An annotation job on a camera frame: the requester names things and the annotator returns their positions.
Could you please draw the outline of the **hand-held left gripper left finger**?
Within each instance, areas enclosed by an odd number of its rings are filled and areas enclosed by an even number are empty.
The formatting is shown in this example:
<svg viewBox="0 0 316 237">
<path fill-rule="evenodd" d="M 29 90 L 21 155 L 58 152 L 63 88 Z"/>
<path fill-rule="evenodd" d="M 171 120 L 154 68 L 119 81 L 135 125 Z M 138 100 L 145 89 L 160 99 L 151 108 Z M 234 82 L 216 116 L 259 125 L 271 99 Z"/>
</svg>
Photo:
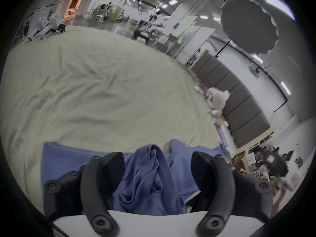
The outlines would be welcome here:
<svg viewBox="0 0 316 237">
<path fill-rule="evenodd" d="M 44 184 L 44 214 L 51 220 L 84 213 L 99 236 L 115 237 L 120 227 L 109 211 L 113 193 L 125 172 L 122 152 L 93 156 L 79 171 L 70 171 Z"/>
</svg>

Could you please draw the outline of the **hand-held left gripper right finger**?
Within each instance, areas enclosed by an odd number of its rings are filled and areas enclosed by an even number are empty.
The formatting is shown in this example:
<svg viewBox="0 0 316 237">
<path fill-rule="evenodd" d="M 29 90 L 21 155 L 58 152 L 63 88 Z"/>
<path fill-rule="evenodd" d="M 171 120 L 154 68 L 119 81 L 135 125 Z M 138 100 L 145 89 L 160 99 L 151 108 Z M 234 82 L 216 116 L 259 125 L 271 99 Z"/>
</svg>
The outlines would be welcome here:
<svg viewBox="0 0 316 237">
<path fill-rule="evenodd" d="M 273 198 L 268 181 L 233 170 L 222 155 L 205 152 L 193 152 L 191 172 L 200 190 L 191 212 L 207 211 L 196 227 L 197 236 L 218 236 L 231 215 L 270 220 Z"/>
</svg>

